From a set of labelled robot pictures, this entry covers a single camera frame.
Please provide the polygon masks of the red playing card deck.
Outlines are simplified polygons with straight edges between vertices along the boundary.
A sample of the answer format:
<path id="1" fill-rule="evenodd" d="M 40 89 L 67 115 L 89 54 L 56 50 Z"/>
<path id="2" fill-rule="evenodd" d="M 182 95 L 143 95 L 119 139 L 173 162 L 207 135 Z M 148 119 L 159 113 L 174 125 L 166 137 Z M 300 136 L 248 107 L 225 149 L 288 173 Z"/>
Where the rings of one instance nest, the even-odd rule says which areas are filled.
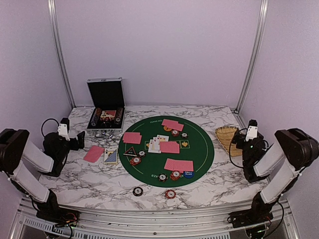
<path id="1" fill-rule="evenodd" d="M 84 156 L 84 161 L 95 163 L 101 157 L 103 152 L 104 152 L 103 147 L 93 145 Z"/>

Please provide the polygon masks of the blue small blind button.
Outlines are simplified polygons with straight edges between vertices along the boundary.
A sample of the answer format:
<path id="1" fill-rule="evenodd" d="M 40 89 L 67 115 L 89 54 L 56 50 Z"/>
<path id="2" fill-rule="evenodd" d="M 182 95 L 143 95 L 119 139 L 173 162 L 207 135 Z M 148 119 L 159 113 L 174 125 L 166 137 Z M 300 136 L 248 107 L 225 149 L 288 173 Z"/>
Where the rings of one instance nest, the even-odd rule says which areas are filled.
<path id="1" fill-rule="evenodd" d="M 186 179 L 191 179 L 194 177 L 194 171 L 184 171 L 183 176 Z"/>

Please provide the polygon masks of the red card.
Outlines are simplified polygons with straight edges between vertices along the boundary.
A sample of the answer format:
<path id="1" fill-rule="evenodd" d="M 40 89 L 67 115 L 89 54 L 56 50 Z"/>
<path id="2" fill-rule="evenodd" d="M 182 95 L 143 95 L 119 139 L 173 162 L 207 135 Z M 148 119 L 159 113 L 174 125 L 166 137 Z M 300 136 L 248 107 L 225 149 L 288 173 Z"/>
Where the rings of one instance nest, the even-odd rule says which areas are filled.
<path id="1" fill-rule="evenodd" d="M 170 158 L 166 160 L 164 169 L 169 171 L 184 171 L 181 160 L 174 160 Z"/>
<path id="2" fill-rule="evenodd" d="M 164 119 L 162 121 L 162 125 L 166 126 L 168 128 L 173 128 L 174 126 L 178 125 L 178 121 L 170 120 L 170 119 Z"/>
<path id="3" fill-rule="evenodd" d="M 126 137 L 126 143 L 140 144 L 141 140 L 142 140 L 142 136 L 140 134 L 129 134 Z"/>
<path id="4" fill-rule="evenodd" d="M 194 171 L 193 161 L 181 160 L 178 165 L 179 171 Z"/>
<path id="5" fill-rule="evenodd" d="M 178 131 L 182 131 L 182 130 L 183 130 L 183 127 L 184 127 L 183 124 L 180 124 L 180 123 L 178 123 L 178 122 L 172 124 L 171 126 L 172 126 L 172 129 L 178 130 Z"/>
<path id="6" fill-rule="evenodd" d="M 125 132 L 123 135 L 124 143 L 140 144 L 142 135 L 139 132 Z"/>

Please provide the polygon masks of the black red triangular dealer button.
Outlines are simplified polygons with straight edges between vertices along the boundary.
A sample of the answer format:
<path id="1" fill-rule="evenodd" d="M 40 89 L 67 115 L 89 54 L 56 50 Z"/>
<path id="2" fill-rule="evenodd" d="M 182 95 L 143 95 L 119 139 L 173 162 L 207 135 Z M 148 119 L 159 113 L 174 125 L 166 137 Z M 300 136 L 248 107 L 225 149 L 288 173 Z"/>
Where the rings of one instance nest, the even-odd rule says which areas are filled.
<path id="1" fill-rule="evenodd" d="M 131 146 L 128 150 L 126 150 L 124 153 L 123 153 L 124 156 L 132 156 L 132 157 L 137 157 L 137 153 L 134 149 L 133 146 Z"/>

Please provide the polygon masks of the orange round big blind button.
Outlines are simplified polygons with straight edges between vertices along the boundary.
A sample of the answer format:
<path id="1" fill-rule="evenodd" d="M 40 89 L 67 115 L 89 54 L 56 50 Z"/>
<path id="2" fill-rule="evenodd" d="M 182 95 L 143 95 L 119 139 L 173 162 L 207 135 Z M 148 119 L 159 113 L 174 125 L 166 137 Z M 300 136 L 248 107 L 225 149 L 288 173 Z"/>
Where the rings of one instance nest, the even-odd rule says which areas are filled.
<path id="1" fill-rule="evenodd" d="M 164 126 L 163 128 L 164 128 L 165 131 L 171 131 L 172 130 L 171 128 L 166 127 L 166 126 Z"/>

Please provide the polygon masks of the black orange 100 chip stack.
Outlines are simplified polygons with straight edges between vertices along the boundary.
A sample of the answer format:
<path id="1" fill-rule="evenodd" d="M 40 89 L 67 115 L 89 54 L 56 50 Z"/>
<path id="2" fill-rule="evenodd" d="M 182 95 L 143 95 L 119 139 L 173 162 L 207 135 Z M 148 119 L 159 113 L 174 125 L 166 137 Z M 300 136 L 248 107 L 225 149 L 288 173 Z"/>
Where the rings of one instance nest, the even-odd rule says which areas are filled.
<path id="1" fill-rule="evenodd" d="M 134 196 L 139 197 L 139 196 L 141 196 L 142 194 L 143 194 L 143 189 L 142 189 L 141 187 L 135 187 L 135 188 L 133 189 L 133 195 L 134 195 Z"/>

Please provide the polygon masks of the red beige 5 chip stack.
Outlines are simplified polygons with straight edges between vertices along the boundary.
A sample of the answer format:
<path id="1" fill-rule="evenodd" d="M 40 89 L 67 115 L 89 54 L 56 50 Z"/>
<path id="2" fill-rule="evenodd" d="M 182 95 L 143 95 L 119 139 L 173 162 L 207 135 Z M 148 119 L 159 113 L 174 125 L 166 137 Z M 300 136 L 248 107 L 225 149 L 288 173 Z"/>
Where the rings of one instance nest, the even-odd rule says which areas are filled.
<path id="1" fill-rule="evenodd" d="M 167 199 L 173 199 L 173 198 L 176 197 L 176 192 L 175 192 L 174 190 L 167 190 L 167 191 L 165 192 L 165 197 L 166 197 Z"/>

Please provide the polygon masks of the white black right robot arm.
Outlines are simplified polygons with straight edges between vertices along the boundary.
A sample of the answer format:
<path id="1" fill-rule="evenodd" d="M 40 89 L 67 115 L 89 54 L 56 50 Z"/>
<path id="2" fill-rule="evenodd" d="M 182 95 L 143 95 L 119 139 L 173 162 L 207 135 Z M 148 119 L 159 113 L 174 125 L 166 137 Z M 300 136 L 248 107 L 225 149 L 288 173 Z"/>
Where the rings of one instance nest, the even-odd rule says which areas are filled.
<path id="1" fill-rule="evenodd" d="M 268 145 L 262 136 L 236 131 L 232 144 L 242 150 L 242 169 L 246 180 L 257 182 L 272 175 L 269 184 L 258 192 L 251 208 L 230 213 L 235 227 L 272 219 L 272 207 L 289 191 L 298 177 L 319 157 L 319 143 L 299 128 L 275 132 L 275 141 Z"/>

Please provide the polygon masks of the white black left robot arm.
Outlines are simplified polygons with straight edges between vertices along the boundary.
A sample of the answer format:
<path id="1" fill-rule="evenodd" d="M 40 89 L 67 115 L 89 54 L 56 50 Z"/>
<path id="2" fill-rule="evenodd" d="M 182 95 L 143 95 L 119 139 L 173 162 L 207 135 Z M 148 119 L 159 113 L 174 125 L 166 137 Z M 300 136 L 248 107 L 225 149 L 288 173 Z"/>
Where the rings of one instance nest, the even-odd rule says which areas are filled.
<path id="1" fill-rule="evenodd" d="M 26 167 L 25 161 L 42 175 L 58 177 L 69 152 L 84 148 L 84 138 L 84 131 L 70 139 L 52 132 L 44 137 L 44 149 L 41 150 L 30 140 L 28 130 L 6 128 L 0 133 L 0 170 L 31 199 L 38 218 L 70 224 L 77 222 L 79 212 L 60 207 L 56 194 L 39 182 Z"/>

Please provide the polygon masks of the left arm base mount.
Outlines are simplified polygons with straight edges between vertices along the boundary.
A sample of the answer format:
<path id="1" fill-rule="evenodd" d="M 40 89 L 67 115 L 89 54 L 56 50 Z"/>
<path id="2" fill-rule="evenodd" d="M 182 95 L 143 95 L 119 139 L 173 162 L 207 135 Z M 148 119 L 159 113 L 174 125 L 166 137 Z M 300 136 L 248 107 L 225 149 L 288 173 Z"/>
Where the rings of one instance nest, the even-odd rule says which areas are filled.
<path id="1" fill-rule="evenodd" d="M 76 226 L 80 212 L 77 210 L 60 208 L 57 212 L 41 210 L 36 213 L 36 216 L 40 219 L 56 223 L 57 227 Z"/>

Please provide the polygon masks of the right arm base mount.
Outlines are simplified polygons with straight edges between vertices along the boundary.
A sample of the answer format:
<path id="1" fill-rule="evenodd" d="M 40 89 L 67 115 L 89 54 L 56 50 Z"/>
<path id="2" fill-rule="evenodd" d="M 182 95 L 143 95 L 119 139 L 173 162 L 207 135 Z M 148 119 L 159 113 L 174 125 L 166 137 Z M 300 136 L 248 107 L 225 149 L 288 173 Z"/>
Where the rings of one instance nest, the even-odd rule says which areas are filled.
<path id="1" fill-rule="evenodd" d="M 251 210 L 242 210 L 231 212 L 227 218 L 228 223 L 231 223 L 233 228 L 240 228 L 245 226 L 251 226 L 258 223 L 267 222 L 272 220 L 273 214 L 271 212 L 265 212 L 261 214 L 255 214 Z"/>

